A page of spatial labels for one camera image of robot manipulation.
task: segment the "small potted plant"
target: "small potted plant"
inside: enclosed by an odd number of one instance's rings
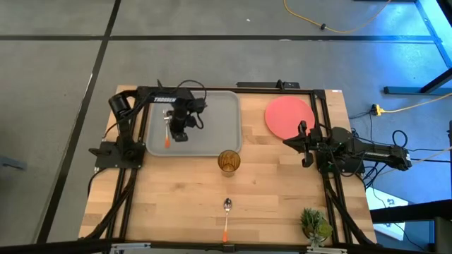
[[[311,247],[323,246],[323,242],[333,233],[333,228],[323,214],[311,208],[304,208],[301,225],[304,235],[311,242]]]

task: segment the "gray tray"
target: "gray tray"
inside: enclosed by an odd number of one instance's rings
[[[201,91],[192,93],[194,97],[204,96]],[[218,156],[224,150],[240,151],[242,121],[238,96],[230,91],[208,91],[206,103],[207,107],[200,114],[204,128],[185,128],[189,140],[175,142],[170,138],[169,148],[165,148],[163,110],[171,110],[172,107],[170,104],[152,104],[146,140],[149,153],[155,156]]]

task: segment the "gray floor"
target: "gray floor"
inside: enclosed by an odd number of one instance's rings
[[[351,28],[382,3],[287,1],[335,28]],[[422,1],[448,49],[450,30],[432,0]],[[0,1],[0,35],[102,35],[113,1]],[[123,1],[114,35],[324,35],[287,14],[282,1]],[[355,35],[428,35],[414,4],[391,4]],[[99,42],[0,42],[0,155],[26,161],[26,171],[0,171],[0,245],[31,243],[54,183],[64,147],[86,89]],[[110,42],[78,141],[50,241],[74,240],[82,220],[88,179],[109,107],[120,84],[174,86],[191,78],[208,86],[281,78],[302,87],[343,90],[349,115],[378,103],[396,109],[431,97],[383,95],[386,85],[422,86],[446,70],[431,42]],[[408,147],[448,147],[449,99],[373,121],[373,137],[391,142],[404,130]],[[369,119],[352,125],[369,137]],[[428,152],[412,157],[423,158]],[[451,197],[449,165],[424,163],[382,176],[375,187],[411,202]],[[417,230],[408,231],[416,234]]]

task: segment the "wooden table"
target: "wooden table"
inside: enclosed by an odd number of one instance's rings
[[[118,92],[130,89],[135,87],[122,85]],[[225,223],[222,204],[225,198],[231,198],[231,243],[309,244],[299,225],[303,208],[312,207],[326,214],[325,193],[316,164],[303,168],[303,155],[283,145],[267,129],[265,108],[281,95],[238,96],[243,145],[237,173],[231,178],[222,176],[216,157],[154,157],[146,153],[136,180],[127,241],[221,243]],[[290,96],[310,104],[307,95]],[[326,101],[331,125],[350,129],[342,92],[326,90]],[[320,101],[317,108],[323,119]],[[110,114],[108,126],[114,122]],[[116,137],[114,128],[107,140]],[[80,236],[88,235],[111,207],[118,172],[108,169],[93,181]],[[348,212],[366,236],[376,241],[362,182],[356,177],[342,177],[342,182]],[[119,235],[121,214],[120,210],[114,236]],[[344,242],[337,210],[335,217],[339,239]]]

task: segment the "yellow cable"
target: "yellow cable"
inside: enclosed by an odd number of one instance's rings
[[[431,159],[431,158],[433,158],[433,157],[436,157],[436,156],[438,156],[438,155],[440,155],[440,154],[443,154],[443,153],[445,153],[445,152],[447,152],[447,151],[449,151],[449,150],[452,150],[452,146],[450,146],[449,148],[446,148],[446,149],[444,149],[444,150],[442,150],[442,151],[440,151],[440,152],[437,152],[437,153],[434,154],[434,155],[428,156],[427,158],[420,159],[420,160],[418,160],[418,161],[416,161],[416,162],[413,162],[412,165],[416,165],[416,164],[418,164],[418,163],[421,163],[421,162],[425,161],[426,159]],[[379,174],[379,176],[383,176],[384,174],[391,173],[392,171],[395,171],[395,170],[397,170],[397,169],[392,169],[392,170],[390,170],[390,171],[386,171],[386,172],[384,172],[384,173],[382,173],[382,174]]]
[[[396,109],[396,110],[384,110],[384,109],[380,108],[380,112],[381,113],[396,113],[396,112],[404,111],[404,110],[407,110],[407,109],[412,109],[412,108],[415,108],[415,107],[418,107],[418,106],[422,106],[422,105],[425,105],[425,104],[430,103],[430,102],[435,102],[435,101],[438,101],[440,99],[444,99],[446,97],[449,97],[451,95],[452,95],[452,93],[449,93],[447,95],[443,95],[443,96],[438,97],[436,99],[429,100],[428,102],[423,102],[423,103],[415,104],[415,105],[412,105],[412,106],[409,106],[409,107],[404,107],[404,108]]]
[[[301,15],[296,14],[295,12],[293,12],[292,10],[290,10],[289,7],[287,6],[287,2],[286,2],[287,0],[283,0],[283,1],[284,1],[284,7],[285,7],[285,9],[286,9],[290,14],[294,15],[295,17],[301,18],[302,20],[305,20],[305,21],[307,21],[307,22],[309,22],[309,23],[315,24],[315,25],[317,25],[317,26],[319,26],[319,27],[321,28],[322,24],[317,23],[317,22],[315,22],[315,21],[313,21],[313,20],[310,20],[310,19],[308,19],[308,18],[306,18],[306,17],[304,17],[304,16],[301,16]],[[374,15],[373,17],[371,17],[368,21],[366,21],[364,24],[359,25],[359,26],[357,26],[356,28],[353,28],[353,29],[351,29],[351,30],[339,31],[339,30],[334,30],[333,28],[329,28],[328,26],[325,26],[325,29],[330,30],[331,32],[338,32],[338,33],[351,33],[351,32],[354,32],[354,31],[356,31],[356,30],[359,30],[359,29],[365,27],[366,25],[368,25],[370,22],[372,22],[372,21],[380,14],[380,12],[382,12],[382,10],[384,10],[385,7],[387,7],[387,5],[388,5],[390,2],[391,2],[391,0],[388,0],[388,1],[386,2],[386,4],[383,6],[383,8],[380,9],[380,11],[378,11],[377,13],[375,13],[375,15]]]

